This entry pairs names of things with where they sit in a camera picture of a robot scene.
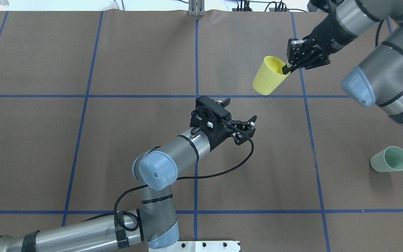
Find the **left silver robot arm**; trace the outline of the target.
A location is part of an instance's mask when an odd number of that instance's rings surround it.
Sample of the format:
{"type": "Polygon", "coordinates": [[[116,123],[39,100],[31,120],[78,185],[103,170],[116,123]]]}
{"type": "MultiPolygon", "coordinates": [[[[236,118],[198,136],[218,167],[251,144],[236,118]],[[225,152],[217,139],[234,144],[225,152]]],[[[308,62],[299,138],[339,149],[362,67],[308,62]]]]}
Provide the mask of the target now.
{"type": "Polygon", "coordinates": [[[139,186],[122,193],[109,213],[20,238],[0,236],[0,252],[113,252],[142,242],[161,249],[179,239],[171,185],[228,138],[253,145],[256,116],[248,121],[193,116],[191,126],[170,142],[139,155],[132,175],[139,186]]]}

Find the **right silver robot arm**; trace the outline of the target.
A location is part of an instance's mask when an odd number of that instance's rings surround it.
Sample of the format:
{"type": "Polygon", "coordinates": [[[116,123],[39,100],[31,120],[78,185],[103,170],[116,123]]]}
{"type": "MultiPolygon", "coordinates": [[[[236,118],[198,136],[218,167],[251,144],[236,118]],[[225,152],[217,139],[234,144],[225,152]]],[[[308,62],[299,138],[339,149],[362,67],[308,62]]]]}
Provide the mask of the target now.
{"type": "Polygon", "coordinates": [[[364,107],[376,104],[403,127],[403,0],[311,0],[328,15],[312,32],[288,40],[282,73],[330,63],[329,56],[390,17],[397,28],[341,81],[341,88],[364,107]]]}

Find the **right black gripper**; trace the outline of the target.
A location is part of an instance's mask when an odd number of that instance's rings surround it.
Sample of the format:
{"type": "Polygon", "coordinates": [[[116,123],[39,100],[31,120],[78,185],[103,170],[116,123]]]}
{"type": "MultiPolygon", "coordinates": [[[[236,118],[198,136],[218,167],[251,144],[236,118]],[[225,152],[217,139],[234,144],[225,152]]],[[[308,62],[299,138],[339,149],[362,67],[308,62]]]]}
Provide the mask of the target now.
{"type": "Polygon", "coordinates": [[[331,63],[328,55],[337,53],[357,37],[341,24],[335,14],[330,13],[303,39],[288,40],[287,64],[281,68],[282,74],[328,65],[331,63]]]}

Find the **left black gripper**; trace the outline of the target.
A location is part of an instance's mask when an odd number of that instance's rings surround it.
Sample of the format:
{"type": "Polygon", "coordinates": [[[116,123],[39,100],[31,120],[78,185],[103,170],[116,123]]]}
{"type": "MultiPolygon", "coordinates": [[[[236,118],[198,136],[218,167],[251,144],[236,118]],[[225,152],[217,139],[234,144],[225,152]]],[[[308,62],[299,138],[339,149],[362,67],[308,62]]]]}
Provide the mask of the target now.
{"type": "Polygon", "coordinates": [[[213,128],[210,128],[207,125],[207,121],[191,119],[189,126],[200,128],[200,131],[208,137],[210,151],[212,151],[228,138],[232,138],[234,143],[238,146],[251,139],[256,131],[254,127],[256,120],[256,115],[248,119],[248,121],[235,120],[231,117],[229,120],[225,121],[224,124],[216,124],[213,122],[213,128]]]}

